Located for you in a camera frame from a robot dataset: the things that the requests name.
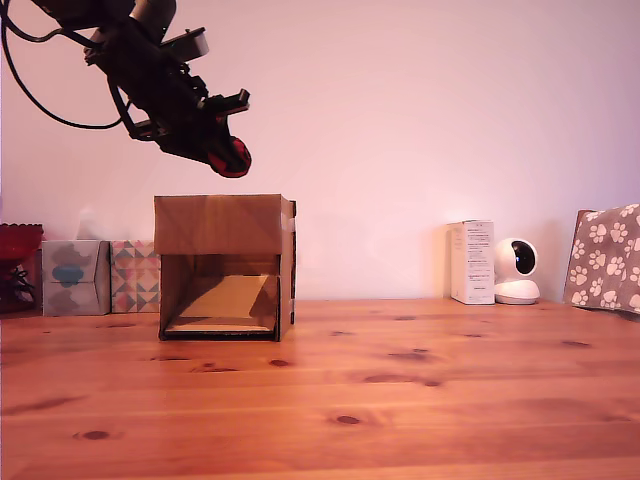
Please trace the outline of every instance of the wooden table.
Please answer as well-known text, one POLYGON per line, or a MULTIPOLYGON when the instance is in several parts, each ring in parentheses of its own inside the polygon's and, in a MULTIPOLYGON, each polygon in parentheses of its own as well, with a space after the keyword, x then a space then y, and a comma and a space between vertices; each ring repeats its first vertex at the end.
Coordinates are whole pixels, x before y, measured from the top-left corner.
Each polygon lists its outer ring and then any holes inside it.
POLYGON ((640 479, 640 324, 300 303, 282 343, 2 321, 3 479, 640 479))

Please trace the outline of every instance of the black cable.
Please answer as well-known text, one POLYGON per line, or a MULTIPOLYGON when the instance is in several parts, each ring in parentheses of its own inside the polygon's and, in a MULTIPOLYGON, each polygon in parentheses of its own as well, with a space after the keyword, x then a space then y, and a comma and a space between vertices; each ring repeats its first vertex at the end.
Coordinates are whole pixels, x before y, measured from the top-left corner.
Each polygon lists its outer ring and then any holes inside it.
MULTIPOLYGON (((31 102, 40 109, 40 111, 42 111, 45 115, 47 115, 48 117, 54 119, 57 122, 60 122, 64 125, 67 125, 69 127, 74 127, 74 128, 83 128, 86 130, 107 130, 109 128, 113 128, 117 125, 120 124, 120 122, 122 122, 122 118, 119 118, 118 120, 116 120, 115 122, 109 123, 107 125, 86 125, 86 124, 82 124, 82 123, 75 123, 75 122, 71 122, 69 120, 65 120, 62 117, 57 116, 55 113, 50 112, 49 110, 47 110, 29 91, 29 89, 27 88, 27 86, 24 84, 24 82, 22 81, 22 79, 20 78, 20 75, 18 74, 18 71, 16 70, 16 67, 13 63, 13 58, 11 58, 11 53, 9 52, 9 44, 7 42, 7 26, 9 24, 9 2, 11 0, 5 0, 4 3, 0 2, 0 6, 2 7, 2 9, 0 10, 2 12, 2 26, 0 27, 0 37, 2 40, 2 49, 4 50, 4 55, 5 58, 7 59, 7 65, 9 65, 9 70, 11 70, 11 74, 13 75, 13 78, 15 79, 16 83, 18 84, 18 86, 20 87, 20 89, 24 92, 24 94, 27 96, 27 98, 29 98, 29 100, 31 100, 31 102)), ((52 38, 55 34, 52 35, 53 32, 45 35, 45 37, 51 35, 49 38, 52 38)))
POLYGON ((2 7, 2 10, 0 10, 0 15, 2 15, 2 20, 4 22, 7 22, 7 27, 9 27, 9 30, 11 30, 14 34, 16 34, 18 37, 22 38, 23 40, 26 40, 28 42, 33 42, 33 43, 44 43, 48 40, 51 40, 53 37, 55 37, 56 35, 64 35, 65 37, 73 40, 74 42, 77 42, 87 48, 96 48, 99 47, 100 44, 93 42, 91 40, 89 40, 88 38, 83 37, 82 35, 80 35, 79 33, 73 32, 73 31, 68 31, 65 30, 64 28, 58 28, 56 30, 53 30, 49 33, 47 33, 46 35, 42 36, 42 37, 34 37, 33 35, 29 35, 28 33, 23 32, 22 30, 20 30, 20 28, 11 21, 11 19, 9 18, 8 13, 5 13, 5 11, 7 11, 9 9, 9 2, 11 0, 7 0, 5 3, 3 3, 2 1, 0 1, 0 6, 2 7))

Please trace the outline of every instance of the cardboard box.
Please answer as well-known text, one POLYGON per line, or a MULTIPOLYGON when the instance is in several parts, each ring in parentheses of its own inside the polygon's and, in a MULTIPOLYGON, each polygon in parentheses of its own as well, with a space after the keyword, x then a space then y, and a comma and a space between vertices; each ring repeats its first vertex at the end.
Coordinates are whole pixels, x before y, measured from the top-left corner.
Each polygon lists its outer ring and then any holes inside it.
POLYGON ((111 312, 160 311, 160 257, 153 242, 111 242, 111 312))
POLYGON ((493 223, 454 223, 450 233, 451 297, 467 305, 495 303, 493 223))
POLYGON ((295 203, 156 197, 160 338, 282 339, 294 320, 295 203))
POLYGON ((111 308, 109 242, 42 242, 43 314, 104 315, 111 308))

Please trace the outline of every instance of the patterned tissue box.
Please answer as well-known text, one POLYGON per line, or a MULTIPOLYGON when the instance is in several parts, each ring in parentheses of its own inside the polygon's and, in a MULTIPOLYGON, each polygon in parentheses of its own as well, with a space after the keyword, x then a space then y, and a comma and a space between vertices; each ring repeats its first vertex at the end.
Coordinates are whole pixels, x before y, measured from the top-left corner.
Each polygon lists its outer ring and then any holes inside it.
POLYGON ((109 313, 109 242, 42 242, 43 313, 109 313))
POLYGON ((111 242, 111 311, 160 311, 160 257, 153 242, 111 242))

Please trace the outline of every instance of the tissue box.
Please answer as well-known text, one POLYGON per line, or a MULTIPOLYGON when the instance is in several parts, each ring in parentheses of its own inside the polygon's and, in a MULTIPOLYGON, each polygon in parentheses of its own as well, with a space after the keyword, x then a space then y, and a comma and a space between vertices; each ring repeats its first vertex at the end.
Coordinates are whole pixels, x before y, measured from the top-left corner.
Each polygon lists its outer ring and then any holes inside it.
POLYGON ((104 315, 111 307, 109 242, 42 242, 43 314, 104 315))
POLYGON ((160 258, 153 242, 111 242, 111 311, 160 311, 160 258))
POLYGON ((160 338, 281 340, 294 320, 295 202, 156 197, 155 213, 160 338))

